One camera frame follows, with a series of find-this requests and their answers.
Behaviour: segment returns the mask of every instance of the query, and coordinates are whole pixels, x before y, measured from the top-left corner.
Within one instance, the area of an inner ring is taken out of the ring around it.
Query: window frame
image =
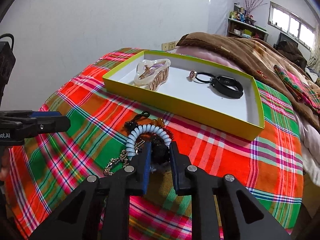
[[[284,31],[282,28],[278,27],[277,25],[272,23],[272,17],[273,17],[273,8],[276,8],[279,11],[282,11],[283,13],[289,15],[289,25],[288,25],[288,31]],[[290,30],[290,22],[291,18],[295,19],[299,22],[299,29],[298,29],[298,37],[294,36],[289,32]],[[290,38],[294,39],[295,41],[299,42],[302,46],[304,46],[306,49],[311,51],[312,48],[310,48],[307,44],[305,44],[303,41],[300,40],[300,31],[301,31],[301,25],[304,25],[306,28],[308,28],[314,35],[316,35],[316,30],[313,28],[310,24],[308,24],[306,21],[292,13],[291,11],[287,10],[286,8],[274,3],[270,2],[270,8],[269,8],[269,20],[268,24],[271,25],[274,28],[277,28],[281,32],[287,34]]]

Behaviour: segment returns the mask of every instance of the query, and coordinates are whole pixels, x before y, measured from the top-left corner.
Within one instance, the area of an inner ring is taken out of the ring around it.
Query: white curtain
[[[319,24],[316,27],[315,42],[311,49],[310,60],[307,63],[307,67],[312,68],[316,73],[320,72],[320,29]]]

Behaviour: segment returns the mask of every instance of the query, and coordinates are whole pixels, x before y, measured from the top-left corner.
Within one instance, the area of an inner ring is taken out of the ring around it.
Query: pile of jewelry
[[[105,176],[112,175],[111,169],[119,163],[123,164],[123,168],[126,167],[132,157],[142,151],[142,146],[146,139],[151,142],[151,172],[155,170],[167,172],[170,169],[168,168],[169,145],[173,140],[173,134],[169,129],[164,127],[164,120],[162,118],[153,119],[147,125],[138,125],[137,120],[148,118],[149,116],[150,113],[144,111],[141,114],[137,114],[131,121],[124,123],[124,128],[129,132],[126,149],[121,151],[118,158],[110,159],[110,162],[103,171]]]

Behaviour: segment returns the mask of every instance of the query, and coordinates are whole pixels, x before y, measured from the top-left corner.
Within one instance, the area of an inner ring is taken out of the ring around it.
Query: window pane
[[[312,48],[314,38],[315,38],[315,35],[313,34],[313,32],[309,30],[307,27],[305,27],[303,24],[301,24],[299,39],[305,44],[307,44],[310,48]]]
[[[289,15],[273,8],[272,23],[287,32],[289,27]]]
[[[299,31],[299,22],[291,17],[289,33],[298,37],[298,31]]]

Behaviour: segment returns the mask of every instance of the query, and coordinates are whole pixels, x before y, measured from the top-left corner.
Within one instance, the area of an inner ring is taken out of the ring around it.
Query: plaid tablecloth
[[[102,76],[138,52],[121,49],[106,54],[47,100],[41,110],[67,115],[68,132],[41,135],[26,140],[24,148],[12,149],[6,189],[18,228],[30,235],[85,177],[102,177],[110,158],[124,149],[124,122],[148,110],[150,119],[165,120],[180,152],[194,165],[212,175],[235,175],[290,231],[301,204],[303,176],[299,131],[289,100],[257,82],[265,129],[249,142],[108,93]],[[168,178],[152,179],[159,182],[156,193],[149,190],[145,198],[131,197],[130,238],[191,239],[190,196],[177,197]]]

